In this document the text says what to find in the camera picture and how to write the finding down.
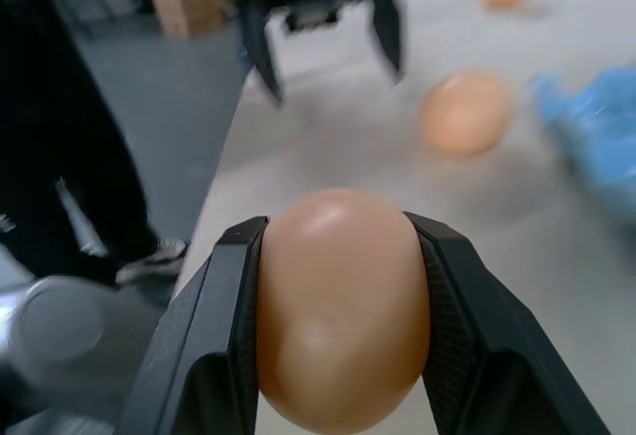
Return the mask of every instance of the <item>table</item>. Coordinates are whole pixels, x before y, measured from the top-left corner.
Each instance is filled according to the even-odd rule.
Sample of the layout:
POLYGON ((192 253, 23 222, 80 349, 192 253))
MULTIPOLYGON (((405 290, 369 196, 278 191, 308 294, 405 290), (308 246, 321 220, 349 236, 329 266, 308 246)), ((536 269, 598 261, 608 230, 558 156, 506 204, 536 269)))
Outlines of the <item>table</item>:
MULTIPOLYGON (((328 32, 287 39, 271 27, 286 104, 276 110, 254 76, 247 83, 179 289, 232 224, 282 212, 319 189, 374 192, 466 234, 535 312, 610 431, 632 433, 634 248, 559 164, 527 91, 540 71, 576 86, 633 61, 634 0, 529 0, 499 14, 478 0, 405 2, 409 57, 398 86, 367 34, 365 7, 328 32), (476 159, 426 150, 417 132, 426 90, 477 66, 505 74, 518 90, 513 127, 499 148, 476 159)), ((265 403, 257 427, 258 434, 304 433, 265 403)), ((423 388, 370 433, 435 433, 423 388)))

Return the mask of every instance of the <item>person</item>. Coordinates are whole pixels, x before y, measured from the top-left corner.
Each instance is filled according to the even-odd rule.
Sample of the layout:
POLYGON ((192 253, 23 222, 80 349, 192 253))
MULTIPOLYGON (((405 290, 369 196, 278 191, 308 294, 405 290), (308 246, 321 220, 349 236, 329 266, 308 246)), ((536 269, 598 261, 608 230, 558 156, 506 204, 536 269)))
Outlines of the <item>person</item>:
POLYGON ((177 277, 120 130, 52 0, 0 0, 0 243, 36 278, 109 286, 177 277), (83 251, 63 182, 106 249, 83 251))

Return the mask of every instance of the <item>silver cylinder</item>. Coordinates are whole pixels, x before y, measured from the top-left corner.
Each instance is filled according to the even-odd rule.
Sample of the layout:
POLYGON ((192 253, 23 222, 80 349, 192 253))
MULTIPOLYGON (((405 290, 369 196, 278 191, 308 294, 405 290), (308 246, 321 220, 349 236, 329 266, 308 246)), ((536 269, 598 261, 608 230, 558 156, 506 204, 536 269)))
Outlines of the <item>silver cylinder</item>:
POLYGON ((55 406, 116 422, 161 311, 50 277, 0 295, 0 393, 26 412, 55 406))

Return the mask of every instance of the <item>sneaker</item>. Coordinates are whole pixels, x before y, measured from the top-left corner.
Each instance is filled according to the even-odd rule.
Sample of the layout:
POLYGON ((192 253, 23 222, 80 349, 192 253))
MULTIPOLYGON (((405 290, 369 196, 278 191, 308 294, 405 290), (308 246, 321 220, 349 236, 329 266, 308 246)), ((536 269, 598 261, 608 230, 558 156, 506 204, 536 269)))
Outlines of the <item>sneaker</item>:
POLYGON ((97 243, 87 243, 81 247, 80 251, 88 256, 95 256, 97 258, 105 258, 108 255, 103 246, 97 243))
POLYGON ((117 284, 133 284, 146 278, 177 279, 188 245, 180 239, 162 239, 150 256, 126 264, 117 272, 117 284))

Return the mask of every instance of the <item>gray floor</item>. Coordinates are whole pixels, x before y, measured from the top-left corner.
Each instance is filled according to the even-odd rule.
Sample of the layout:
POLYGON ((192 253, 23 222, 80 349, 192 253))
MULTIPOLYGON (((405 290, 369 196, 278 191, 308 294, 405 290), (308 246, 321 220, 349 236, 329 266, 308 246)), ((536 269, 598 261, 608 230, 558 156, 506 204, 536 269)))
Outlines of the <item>gray floor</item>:
MULTIPOLYGON (((241 73, 236 30, 185 42, 163 38, 152 18, 121 19, 79 34, 80 48, 122 127, 162 235, 190 238, 223 150, 241 73)), ((82 239, 90 230, 78 219, 82 239)), ((0 284, 26 274, 0 257, 0 284)), ((13 435, 109 433, 108 427, 45 413, 13 435)))

